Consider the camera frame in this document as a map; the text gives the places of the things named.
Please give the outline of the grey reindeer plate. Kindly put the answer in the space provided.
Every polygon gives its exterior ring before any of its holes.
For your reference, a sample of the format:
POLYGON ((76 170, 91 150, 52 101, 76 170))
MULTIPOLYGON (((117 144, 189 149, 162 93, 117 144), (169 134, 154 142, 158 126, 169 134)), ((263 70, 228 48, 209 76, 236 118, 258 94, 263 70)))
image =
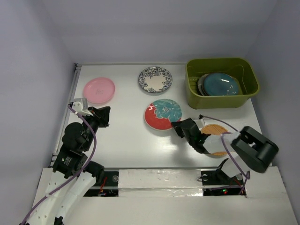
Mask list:
POLYGON ((197 82, 197 87, 198 87, 198 90, 199 90, 199 93, 200 95, 203 96, 203 90, 202 90, 202 77, 199 78, 198 82, 197 82))

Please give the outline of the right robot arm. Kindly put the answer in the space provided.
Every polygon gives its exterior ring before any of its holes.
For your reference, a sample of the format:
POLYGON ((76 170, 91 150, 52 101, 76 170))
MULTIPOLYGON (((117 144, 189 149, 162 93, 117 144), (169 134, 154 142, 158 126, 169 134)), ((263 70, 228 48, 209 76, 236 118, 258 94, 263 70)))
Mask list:
POLYGON ((233 133, 213 135, 202 133, 191 118, 172 122, 171 125, 177 135, 185 138, 196 152, 206 155, 221 151, 227 153, 228 157, 216 170, 207 177, 200 177, 202 181, 211 182, 213 185, 233 185, 238 174, 248 180, 251 171, 265 173, 279 152, 274 142, 250 126, 233 133))

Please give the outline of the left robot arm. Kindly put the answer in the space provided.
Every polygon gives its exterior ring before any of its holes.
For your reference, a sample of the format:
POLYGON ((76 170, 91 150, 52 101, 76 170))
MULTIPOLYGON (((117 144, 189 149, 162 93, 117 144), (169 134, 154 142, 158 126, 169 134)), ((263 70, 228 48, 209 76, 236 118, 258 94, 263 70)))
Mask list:
POLYGON ((61 149, 52 166, 44 196, 28 212, 23 225, 64 225, 74 208, 93 186, 104 179, 104 167, 85 152, 97 146, 96 132, 109 126, 111 108, 83 107, 79 102, 68 105, 82 120, 66 126, 61 149))

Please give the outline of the red teal flower plate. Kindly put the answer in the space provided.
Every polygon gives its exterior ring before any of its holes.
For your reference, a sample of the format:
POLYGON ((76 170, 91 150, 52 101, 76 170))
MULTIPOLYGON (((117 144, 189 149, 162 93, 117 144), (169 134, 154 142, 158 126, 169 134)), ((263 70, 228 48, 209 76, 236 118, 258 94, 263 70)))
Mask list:
POLYGON ((172 122, 178 122, 182 118, 180 105, 171 99, 155 100, 145 110, 144 119, 146 124, 159 131, 172 129, 172 122))

